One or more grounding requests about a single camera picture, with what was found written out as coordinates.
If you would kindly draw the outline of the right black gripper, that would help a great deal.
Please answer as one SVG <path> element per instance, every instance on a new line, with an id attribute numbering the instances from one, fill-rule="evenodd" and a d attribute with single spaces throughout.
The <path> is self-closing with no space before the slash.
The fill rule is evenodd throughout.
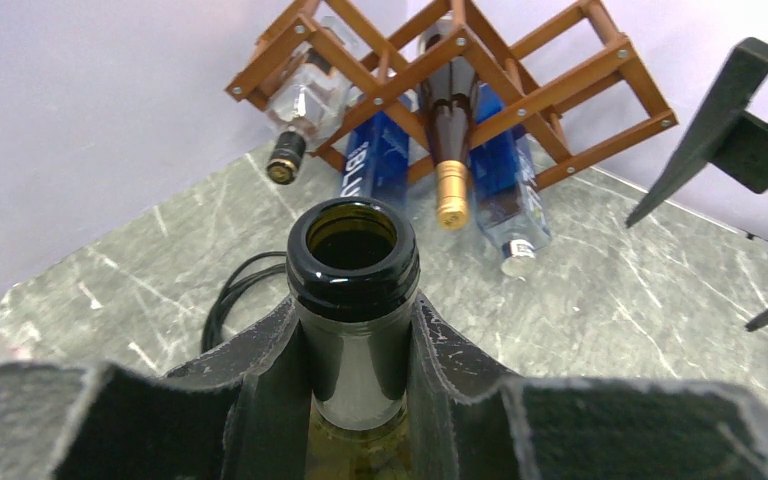
<path id="1" fill-rule="evenodd" d="M 633 227 L 713 164 L 755 194 L 768 191 L 768 122 L 745 112 L 768 76 L 768 43 L 747 37 L 733 47 L 663 172 L 625 220 Z M 768 325 L 768 308 L 746 323 Z"/>

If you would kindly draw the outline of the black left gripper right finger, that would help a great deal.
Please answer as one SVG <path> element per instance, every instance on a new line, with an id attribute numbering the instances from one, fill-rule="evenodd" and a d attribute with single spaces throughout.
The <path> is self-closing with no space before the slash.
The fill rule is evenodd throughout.
<path id="1" fill-rule="evenodd" d="M 412 312 L 407 414 L 417 479 L 768 479 L 768 408 L 702 380 L 516 374 Z"/>

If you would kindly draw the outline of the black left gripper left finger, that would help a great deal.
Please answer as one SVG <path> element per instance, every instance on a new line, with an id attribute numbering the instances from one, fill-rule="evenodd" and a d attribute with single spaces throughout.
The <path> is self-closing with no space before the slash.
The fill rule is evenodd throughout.
<path id="1" fill-rule="evenodd" d="M 304 355 L 287 299 L 160 377 L 0 362 L 0 479 L 301 479 Z"/>

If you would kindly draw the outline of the green wine bottle silver foil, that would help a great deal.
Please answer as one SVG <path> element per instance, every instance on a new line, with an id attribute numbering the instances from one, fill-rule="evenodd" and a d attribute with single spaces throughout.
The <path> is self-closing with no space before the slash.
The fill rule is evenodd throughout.
<path id="1" fill-rule="evenodd" d="M 410 222 L 371 198 L 327 200 L 292 227 L 286 267 L 312 388 L 307 478 L 411 478 L 405 397 L 420 261 Z"/>

